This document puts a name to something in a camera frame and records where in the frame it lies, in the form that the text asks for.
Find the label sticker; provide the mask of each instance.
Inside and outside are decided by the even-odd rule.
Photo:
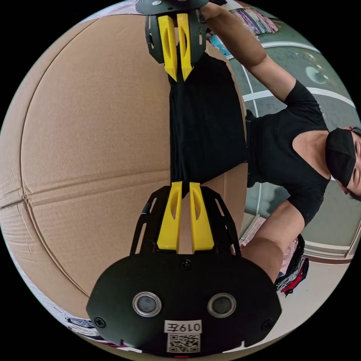
[[[200,352],[200,334],[168,334],[167,352]]]
[[[202,320],[194,321],[164,321],[166,334],[201,334]]]

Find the brown cardboard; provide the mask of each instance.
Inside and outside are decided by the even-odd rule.
[[[1,131],[4,238],[33,283],[77,317],[88,318],[101,272],[129,254],[150,194],[170,182],[170,86],[148,53],[144,20],[113,15],[64,34],[27,74]],[[207,184],[238,230],[246,183],[242,164]],[[183,202],[180,252],[188,253]]]

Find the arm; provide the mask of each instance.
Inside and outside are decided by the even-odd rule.
[[[285,200],[244,247],[242,257],[261,267],[275,282],[282,267],[284,253],[304,227],[305,221],[301,213]]]
[[[208,3],[201,12],[208,27],[234,58],[283,102],[294,88],[296,79],[266,54],[256,36],[234,14],[213,3]]]

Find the black hair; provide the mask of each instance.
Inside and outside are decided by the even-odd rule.
[[[361,128],[354,127],[354,128],[352,128],[351,131],[361,137]],[[359,202],[361,202],[361,196],[357,196],[355,193],[352,193],[350,191],[349,191],[349,194],[350,194],[352,199],[355,199],[355,200],[358,200]]]

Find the qr code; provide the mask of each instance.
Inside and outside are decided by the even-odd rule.
[[[167,352],[200,352],[200,334],[168,334]]]

